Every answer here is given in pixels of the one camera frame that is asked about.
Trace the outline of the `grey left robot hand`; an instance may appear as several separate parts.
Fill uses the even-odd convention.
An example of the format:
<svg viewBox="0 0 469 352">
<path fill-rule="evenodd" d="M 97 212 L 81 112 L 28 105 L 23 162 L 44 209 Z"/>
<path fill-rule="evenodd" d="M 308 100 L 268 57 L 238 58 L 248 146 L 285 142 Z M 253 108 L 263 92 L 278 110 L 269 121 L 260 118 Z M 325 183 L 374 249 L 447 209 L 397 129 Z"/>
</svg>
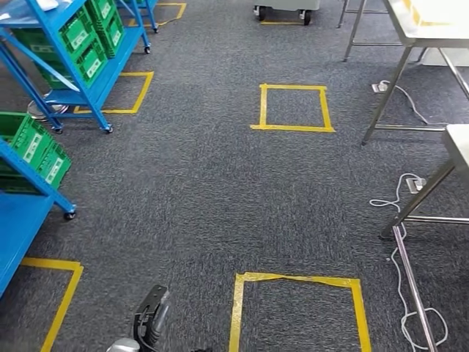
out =
<svg viewBox="0 0 469 352">
<path fill-rule="evenodd" d="M 139 345 L 139 351 L 157 350 L 157 343 L 169 310 L 168 296 L 167 287 L 155 285 L 137 308 L 134 314 L 133 335 Z"/>
</svg>

